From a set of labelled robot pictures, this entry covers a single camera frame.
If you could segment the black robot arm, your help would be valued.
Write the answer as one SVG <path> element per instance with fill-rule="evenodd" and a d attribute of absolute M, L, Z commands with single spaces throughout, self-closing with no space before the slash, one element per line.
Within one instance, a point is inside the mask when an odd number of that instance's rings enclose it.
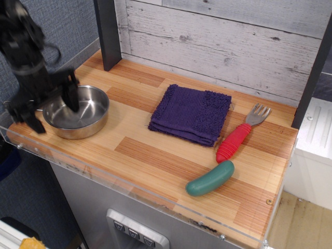
<path fill-rule="evenodd" d="M 26 7 L 20 1 L 1 1 L 1 53 L 19 84 L 4 107 L 14 122 L 24 122 L 39 134 L 45 129 L 35 111 L 51 100 L 61 97 L 72 111 L 79 110 L 74 70 L 48 72 L 42 54 L 46 46 L 41 28 Z"/>

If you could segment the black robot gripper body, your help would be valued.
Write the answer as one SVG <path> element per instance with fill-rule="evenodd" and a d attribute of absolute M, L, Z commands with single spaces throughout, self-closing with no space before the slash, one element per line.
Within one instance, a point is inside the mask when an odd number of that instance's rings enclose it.
<path fill-rule="evenodd" d="M 50 100 L 62 98 L 64 86 L 75 83 L 78 87 L 79 84 L 73 68 L 50 73 L 43 67 L 35 73 L 16 77 L 19 90 L 11 100 L 4 102 L 14 122 L 23 122 L 24 114 L 33 114 Z"/>

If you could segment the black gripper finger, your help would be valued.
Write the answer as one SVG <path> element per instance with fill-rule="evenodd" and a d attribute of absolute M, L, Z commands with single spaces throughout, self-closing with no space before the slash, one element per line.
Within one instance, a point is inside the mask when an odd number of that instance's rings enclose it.
<path fill-rule="evenodd" d="M 35 114 L 24 114 L 23 120 L 36 133 L 38 134 L 46 133 L 44 126 L 42 125 L 41 121 L 36 118 Z"/>
<path fill-rule="evenodd" d="M 79 110 L 78 87 L 75 83 L 63 87 L 62 100 L 73 112 Z"/>

